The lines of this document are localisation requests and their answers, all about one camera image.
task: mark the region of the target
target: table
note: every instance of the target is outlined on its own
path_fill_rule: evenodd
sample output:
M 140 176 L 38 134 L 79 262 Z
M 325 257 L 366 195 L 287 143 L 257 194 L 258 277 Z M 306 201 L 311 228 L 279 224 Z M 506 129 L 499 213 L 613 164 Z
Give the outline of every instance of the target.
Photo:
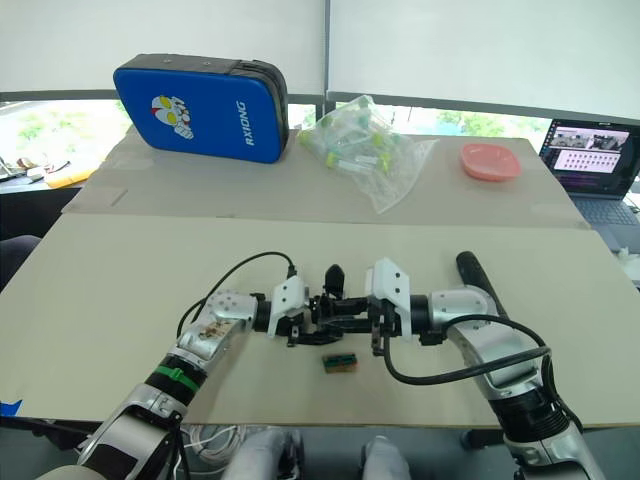
M 228 267 L 266 249 L 291 255 L 312 292 L 324 270 L 339 263 L 350 295 L 362 293 L 365 268 L 383 256 L 404 267 L 414 292 L 455 286 L 455 255 L 470 249 L 512 318 L 553 348 L 558 388 L 583 421 L 640 423 L 640 387 L 630 381 L 637 375 L 640 295 L 595 232 L 522 226 L 68 213 L 0 295 L 0 398 L 24 399 L 23 416 L 106 418 L 162 359 L 185 308 Z M 284 275 L 283 264 L 265 259 L 227 285 L 269 292 Z M 367 335 L 294 349 L 264 334 L 245 342 L 205 384 L 188 422 L 496 424 L 472 380 L 395 382 L 371 356 Z M 462 366 L 452 344 L 416 343 L 394 341 L 402 371 Z M 356 353 L 358 371 L 325 374 L 321 356 L 346 351 Z
M 395 225 L 497 225 L 589 229 L 562 186 L 525 139 L 439 139 L 414 189 L 377 215 L 351 179 L 326 168 L 292 131 L 273 165 L 149 147 L 135 129 L 109 154 L 66 208 L 75 213 L 202 216 Z M 479 182 L 460 167 L 465 143 L 510 148 L 523 174 L 513 182 Z

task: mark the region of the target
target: black handle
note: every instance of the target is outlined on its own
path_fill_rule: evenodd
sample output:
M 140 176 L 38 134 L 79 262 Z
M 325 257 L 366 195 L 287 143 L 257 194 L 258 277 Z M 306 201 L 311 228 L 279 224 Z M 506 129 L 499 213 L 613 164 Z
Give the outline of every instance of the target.
M 506 317 L 507 312 L 504 310 L 502 303 L 500 303 L 500 299 L 498 298 L 496 291 L 493 289 L 493 286 L 489 281 L 489 277 L 487 277 L 482 265 L 480 265 L 480 262 L 473 252 L 462 252 L 458 254 L 456 257 L 456 264 L 458 265 L 460 278 L 462 278 L 465 285 L 473 285 L 474 287 L 481 288 L 491 295 L 493 300 L 496 302 L 498 315 Z

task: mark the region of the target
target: plastic bag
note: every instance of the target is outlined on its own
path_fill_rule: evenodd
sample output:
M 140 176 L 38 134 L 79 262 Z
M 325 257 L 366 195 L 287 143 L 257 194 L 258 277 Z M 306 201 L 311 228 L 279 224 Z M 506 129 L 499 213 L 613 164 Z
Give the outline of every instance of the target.
M 393 133 L 368 95 L 325 115 L 298 138 L 329 168 L 353 178 L 379 214 L 411 191 L 437 141 Z

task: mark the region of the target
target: pink bowl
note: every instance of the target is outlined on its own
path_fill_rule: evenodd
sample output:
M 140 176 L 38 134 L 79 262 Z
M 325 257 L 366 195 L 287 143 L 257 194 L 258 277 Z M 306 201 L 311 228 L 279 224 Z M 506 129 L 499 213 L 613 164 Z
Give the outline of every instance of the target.
M 469 176 L 490 182 L 504 182 L 522 173 L 511 150 L 487 143 L 467 143 L 462 147 L 462 167 Z

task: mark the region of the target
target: green zip tie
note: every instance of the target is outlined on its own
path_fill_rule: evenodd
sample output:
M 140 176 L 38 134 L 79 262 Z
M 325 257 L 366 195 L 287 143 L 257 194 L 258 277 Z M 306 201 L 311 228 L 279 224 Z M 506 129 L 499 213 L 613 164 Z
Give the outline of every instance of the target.
M 169 367 L 165 367 L 164 365 L 159 365 L 156 368 L 155 373 L 166 375 L 174 382 L 180 382 L 185 387 L 192 390 L 193 393 L 197 393 L 198 390 L 200 389 L 198 384 L 193 380 L 191 380 L 189 377 L 187 377 L 182 371 L 182 369 L 180 368 L 169 368 Z

